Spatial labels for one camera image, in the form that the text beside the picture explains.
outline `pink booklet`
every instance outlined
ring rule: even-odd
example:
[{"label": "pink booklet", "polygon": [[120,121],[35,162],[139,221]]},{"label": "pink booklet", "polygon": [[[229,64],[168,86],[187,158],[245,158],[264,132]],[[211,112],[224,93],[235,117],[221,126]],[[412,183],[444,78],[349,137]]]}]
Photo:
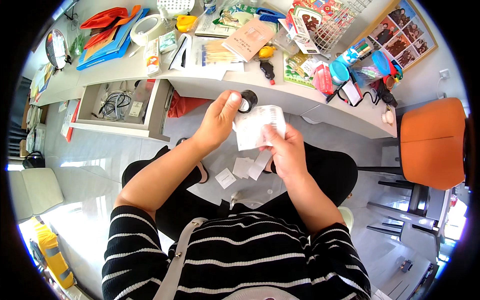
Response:
[{"label": "pink booklet", "polygon": [[222,46],[248,62],[275,33],[258,19],[251,19],[229,36]]}]

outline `person's left hand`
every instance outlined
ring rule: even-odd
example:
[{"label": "person's left hand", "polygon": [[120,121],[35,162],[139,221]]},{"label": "person's left hand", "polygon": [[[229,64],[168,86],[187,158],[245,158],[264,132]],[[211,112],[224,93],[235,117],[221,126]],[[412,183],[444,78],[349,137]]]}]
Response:
[{"label": "person's left hand", "polygon": [[227,90],[210,104],[200,128],[192,137],[205,155],[217,149],[228,138],[240,103],[240,93]]}]

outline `yellow bag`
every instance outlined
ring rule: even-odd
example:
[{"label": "yellow bag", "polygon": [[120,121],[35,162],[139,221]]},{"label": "yellow bag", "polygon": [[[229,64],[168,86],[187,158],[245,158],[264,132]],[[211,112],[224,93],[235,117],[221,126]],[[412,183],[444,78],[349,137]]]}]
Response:
[{"label": "yellow bag", "polygon": [[48,268],[55,276],[62,288],[69,288],[74,284],[73,273],[60,253],[57,236],[45,224],[41,224],[34,217],[30,219],[36,235],[38,246],[47,261]]}]

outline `roll of black tape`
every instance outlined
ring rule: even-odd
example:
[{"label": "roll of black tape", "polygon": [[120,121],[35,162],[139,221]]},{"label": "roll of black tape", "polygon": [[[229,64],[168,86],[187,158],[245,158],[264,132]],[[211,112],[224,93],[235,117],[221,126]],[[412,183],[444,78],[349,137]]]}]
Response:
[{"label": "roll of black tape", "polygon": [[241,94],[241,104],[239,112],[246,114],[250,112],[258,103],[257,95],[251,90],[244,90]]}]

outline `metal wire rack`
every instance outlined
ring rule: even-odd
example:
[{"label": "metal wire rack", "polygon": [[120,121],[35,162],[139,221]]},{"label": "metal wire rack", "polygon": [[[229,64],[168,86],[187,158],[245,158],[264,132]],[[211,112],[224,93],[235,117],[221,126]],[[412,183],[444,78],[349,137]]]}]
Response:
[{"label": "metal wire rack", "polygon": [[313,33],[312,38],[322,55],[329,55],[353,21],[371,1],[348,0],[329,18],[328,16],[324,17],[322,24]]}]

